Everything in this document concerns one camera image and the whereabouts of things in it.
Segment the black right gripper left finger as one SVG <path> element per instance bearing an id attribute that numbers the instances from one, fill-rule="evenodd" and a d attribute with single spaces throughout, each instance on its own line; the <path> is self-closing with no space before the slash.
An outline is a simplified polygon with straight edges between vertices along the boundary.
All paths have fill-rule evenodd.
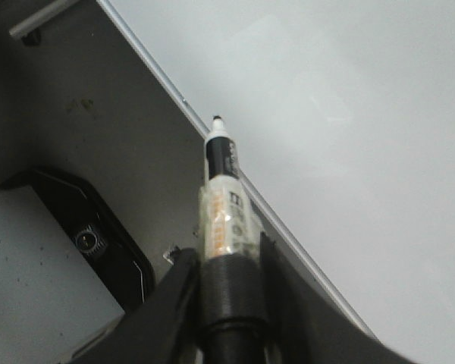
<path id="1" fill-rule="evenodd" d="M 199 258 L 182 249 L 152 295 L 72 363 L 195 363 Z"/>

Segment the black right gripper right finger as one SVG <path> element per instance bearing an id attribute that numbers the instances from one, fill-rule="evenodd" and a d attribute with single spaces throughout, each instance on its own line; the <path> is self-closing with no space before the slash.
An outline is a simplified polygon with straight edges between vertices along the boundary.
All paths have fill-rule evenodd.
<path id="1" fill-rule="evenodd" d="M 410 363 L 356 327 L 261 234 L 260 263 L 273 363 Z"/>

